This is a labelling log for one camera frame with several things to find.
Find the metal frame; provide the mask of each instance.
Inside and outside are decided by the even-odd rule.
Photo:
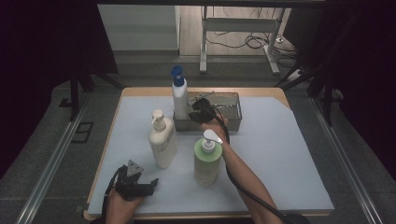
[[[41,173],[41,176],[38,178],[37,182],[35,183],[35,187],[33,188],[27,202],[22,208],[16,223],[33,222],[33,219],[35,218],[35,214],[37,213],[38,208],[40,207],[44,199],[44,196],[46,195],[47,190],[50,187],[50,183],[53,177],[55,176],[58,167],[62,162],[62,159],[64,158],[64,153],[66,152],[73,138],[73,134],[75,133],[78,124],[81,121],[82,116],[84,115],[84,112],[88,105],[89,98],[90,98],[89,94],[83,97],[81,109],[78,111],[76,118],[74,120],[69,121],[69,124],[67,125],[67,128],[64,131],[64,135],[62,136],[61,140],[58,143],[58,146],[55,148],[54,152],[49,158],[49,162],[44,168],[44,171]]]
[[[277,33],[279,32],[282,18],[285,13],[285,8],[281,8],[276,20],[273,19],[237,19],[237,18],[208,18],[207,6],[204,6],[204,15],[202,17],[202,43],[201,43],[201,59],[199,70],[201,73],[206,73],[206,32],[220,31],[220,32],[254,32],[254,33],[272,33],[270,43],[264,46],[265,55],[268,63],[271,66],[274,75],[279,75],[279,68],[272,54]]]
[[[332,126],[328,124],[325,118],[322,116],[322,108],[318,99],[310,98],[312,106],[316,110],[316,114],[318,116],[318,120],[323,127],[327,137],[329,138],[332,149],[341,165],[341,168],[346,175],[346,178],[349,182],[350,187],[353,189],[356,198],[358,199],[359,203],[361,204],[361,209],[363,210],[364,215],[366,215],[367,220],[370,224],[382,224],[381,217],[379,216],[378,212],[376,211],[375,205],[367,193],[366,188],[361,183],[358,174],[356,174],[355,169],[353,168],[352,163],[350,162],[346,152],[340,141],[338,140],[337,134],[335,133]]]

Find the metal rail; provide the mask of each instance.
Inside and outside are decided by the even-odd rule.
[[[67,125],[64,135],[49,158],[49,161],[44,168],[44,171],[41,173],[41,176],[35,183],[35,187],[33,188],[26,204],[22,208],[16,223],[32,223],[33,218],[35,217],[35,214],[37,213],[37,210],[50,187],[50,183],[52,182],[52,179],[55,176],[59,165],[61,164],[64,153],[66,152],[70,141],[72,140],[73,134],[76,131],[78,124],[87,108],[89,98],[90,95],[88,93],[83,95],[81,109],[79,110],[76,118],[73,121],[70,121]]]
[[[334,129],[328,125],[326,122],[325,118],[322,116],[322,108],[318,102],[317,99],[310,98],[310,101],[312,105],[314,106],[316,110],[316,114],[318,116],[318,119],[320,121],[320,124],[323,127],[323,130],[325,131],[326,135],[329,137],[332,148],[335,152],[335,155],[337,159],[340,161],[340,165],[342,169],[344,170],[344,173],[346,175],[346,178],[349,182],[350,187],[352,187],[353,191],[355,192],[355,195],[361,204],[361,209],[364,212],[364,215],[366,215],[367,220],[371,224],[382,224],[382,220],[379,216],[379,214],[376,212],[375,205],[370,198],[370,195],[367,193],[366,188],[363,186],[361,183],[361,180],[359,179],[358,175],[356,174],[355,169],[352,166],[352,163],[350,162],[346,152],[344,151],[343,146],[341,145],[340,141],[338,140],[338,137],[334,131]]]

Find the wire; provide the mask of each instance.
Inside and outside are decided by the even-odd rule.
[[[273,19],[273,18],[274,18],[274,15],[275,15],[275,10],[276,10],[276,7],[274,7],[273,16],[271,17],[271,19]]]
[[[228,32],[223,32],[223,33],[220,33],[220,34],[216,34],[216,31],[213,32],[213,34],[215,34],[215,35],[227,35],[227,34],[229,34],[229,33],[230,33],[230,31],[228,31]]]
[[[268,12],[270,11],[270,8],[268,7],[267,8],[267,11],[265,12],[265,18],[267,19],[268,18]]]
[[[259,44],[259,46],[257,47],[253,47],[250,45],[250,41],[255,41],[256,43]],[[253,35],[253,33],[250,33],[250,35],[248,35],[245,38],[245,43],[251,48],[251,49],[261,49],[262,47],[264,47],[266,44],[269,44],[269,40],[267,40],[266,38],[262,38],[261,36],[258,35]]]
[[[216,107],[211,107],[214,108],[218,111],[220,118],[217,115],[214,115],[212,112],[210,112],[208,109],[201,107],[205,112],[211,114],[221,125],[221,128],[223,129],[225,135],[226,135],[226,140],[227,142],[230,144],[230,134],[228,132],[228,128],[224,123],[224,119],[223,116],[221,115],[220,111],[218,108]],[[259,203],[261,206],[265,207],[268,211],[270,211],[271,213],[273,213],[275,216],[279,217],[280,220],[282,220],[284,223],[287,224],[293,224],[290,220],[288,220],[282,213],[280,213],[277,209],[275,209],[273,206],[271,206],[271,204],[265,202],[264,200],[262,200],[261,198],[257,197],[256,195],[254,195],[253,193],[251,193],[250,191],[248,191],[247,189],[245,189],[244,187],[242,187],[238,182],[236,182],[235,178],[233,177],[233,175],[231,174],[230,170],[228,169],[228,167],[226,166],[226,171],[227,171],[227,176],[230,178],[231,182],[233,183],[234,186],[236,186],[239,190],[241,190],[244,194],[246,194],[249,198],[251,198],[253,201],[255,201],[256,203]]]
[[[296,53],[285,53],[285,52],[282,52],[281,50],[288,51],[288,52],[296,52]],[[297,50],[280,49],[280,48],[277,48],[277,47],[274,47],[273,53],[276,54],[276,55],[282,55],[282,56],[285,56],[285,57],[288,57],[288,58],[291,58],[291,59],[296,59],[299,56]]]
[[[210,41],[210,40],[207,39],[207,38],[206,38],[206,41],[209,42],[209,43],[211,43],[211,44],[222,45],[222,46],[224,46],[224,47],[231,48],[231,49],[239,49],[239,48],[242,48],[242,47],[244,47],[244,46],[246,45],[246,43],[245,43],[245,44],[243,44],[243,45],[241,45],[241,46],[229,46],[229,45],[222,44],[222,43],[219,43],[219,42]]]
[[[227,17],[229,17],[228,14],[227,14],[227,12],[225,12],[225,7],[223,7],[223,12],[224,12],[224,14],[225,14]]]
[[[255,7],[255,8],[250,12],[250,15],[248,15],[249,18],[251,17],[251,15],[253,15],[253,12],[256,11],[256,9],[259,10],[257,7]]]
[[[113,175],[111,178],[110,182],[108,183],[108,187],[105,192],[105,197],[103,199],[103,204],[102,204],[102,218],[106,220],[106,211],[107,211],[107,199],[108,199],[108,194],[110,193],[111,189],[113,189],[114,186],[114,181],[116,180],[116,176],[119,174],[120,170],[122,167],[120,167],[116,173]]]
[[[292,68],[293,66],[286,66],[285,64],[283,64],[280,60],[283,60],[283,59],[289,59],[289,58],[277,58],[276,59],[276,63],[277,64],[279,64],[280,66],[282,66],[282,67],[286,67],[286,68]]]
[[[257,18],[259,18],[261,14],[262,14],[262,7],[259,8],[259,11],[258,11],[258,13],[257,13]]]

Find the green lotion bottle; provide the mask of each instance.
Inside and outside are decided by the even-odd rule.
[[[219,173],[221,139],[212,130],[204,132],[194,146],[194,177],[203,186],[212,185]]]

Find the white lotion bottle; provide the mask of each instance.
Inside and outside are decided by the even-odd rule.
[[[175,119],[189,119],[189,101],[187,98],[187,81],[182,76],[183,68],[175,65],[172,68],[172,94],[175,106]]]
[[[171,165],[177,153],[174,122],[156,109],[152,112],[151,125],[148,141],[157,166],[164,169]]]

